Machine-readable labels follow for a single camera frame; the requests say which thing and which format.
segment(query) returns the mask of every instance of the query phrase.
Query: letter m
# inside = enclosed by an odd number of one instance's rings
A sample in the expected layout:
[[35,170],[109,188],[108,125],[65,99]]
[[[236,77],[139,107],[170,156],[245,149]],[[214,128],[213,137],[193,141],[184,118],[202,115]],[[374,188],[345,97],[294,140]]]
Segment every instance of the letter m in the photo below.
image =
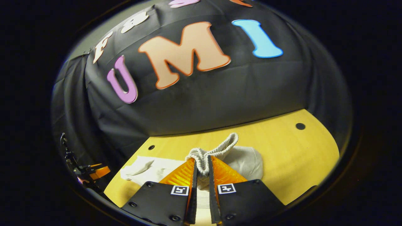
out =
[[180,45],[161,36],[142,44],[138,51],[146,53],[158,77],[156,87],[167,88],[179,80],[179,74],[170,71],[168,63],[186,76],[193,73],[194,53],[197,69],[209,71],[230,63],[210,31],[211,23],[197,22],[183,28]]

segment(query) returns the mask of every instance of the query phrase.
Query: black background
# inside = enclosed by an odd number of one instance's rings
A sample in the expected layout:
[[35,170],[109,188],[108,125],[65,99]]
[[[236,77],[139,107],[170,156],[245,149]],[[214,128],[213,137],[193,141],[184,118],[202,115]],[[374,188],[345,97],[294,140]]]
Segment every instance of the black background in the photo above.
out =
[[[1,225],[120,225],[70,188],[51,138],[55,76],[83,25],[124,1],[32,1],[2,6],[7,51],[3,66],[3,208]],[[288,225],[397,225],[397,1],[277,1],[269,5],[311,31],[330,51],[350,86],[363,135],[337,184]],[[115,8],[118,12],[125,6]]]

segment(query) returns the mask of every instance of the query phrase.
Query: black cloth backdrop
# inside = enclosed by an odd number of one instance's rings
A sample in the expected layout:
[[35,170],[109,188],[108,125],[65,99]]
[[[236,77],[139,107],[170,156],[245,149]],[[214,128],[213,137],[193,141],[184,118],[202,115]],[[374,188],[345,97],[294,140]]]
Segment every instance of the black cloth backdrop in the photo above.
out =
[[[124,21],[113,28],[97,63],[92,63],[92,48],[62,67],[53,90],[53,136],[58,142],[66,132],[79,164],[105,163],[113,176],[149,136],[222,128],[299,109],[313,114],[343,151],[353,114],[349,92],[336,62],[313,35],[258,2],[252,8],[228,0],[180,8],[170,8],[169,2],[145,9],[149,18],[124,34]],[[231,24],[238,19],[259,21],[283,55],[255,57],[247,34]],[[231,63],[200,72],[195,57],[191,76],[179,73],[176,84],[158,90],[150,61],[138,47],[155,36],[180,43],[182,29],[200,21],[212,24]],[[121,101],[106,78],[121,55],[138,88],[132,104]],[[118,72],[116,76],[125,88]]]

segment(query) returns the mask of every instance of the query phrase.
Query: screw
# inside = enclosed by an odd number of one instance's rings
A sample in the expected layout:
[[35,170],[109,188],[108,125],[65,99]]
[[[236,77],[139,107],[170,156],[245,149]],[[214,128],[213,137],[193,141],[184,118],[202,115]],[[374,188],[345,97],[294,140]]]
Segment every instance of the screw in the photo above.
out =
[[226,215],[226,219],[227,219],[227,220],[231,220],[231,219],[233,219],[233,218],[234,218],[234,215],[232,215],[232,214]]
[[171,219],[172,221],[179,221],[179,220],[180,220],[180,217],[175,216],[175,215],[172,215],[172,216],[170,216],[170,219]]

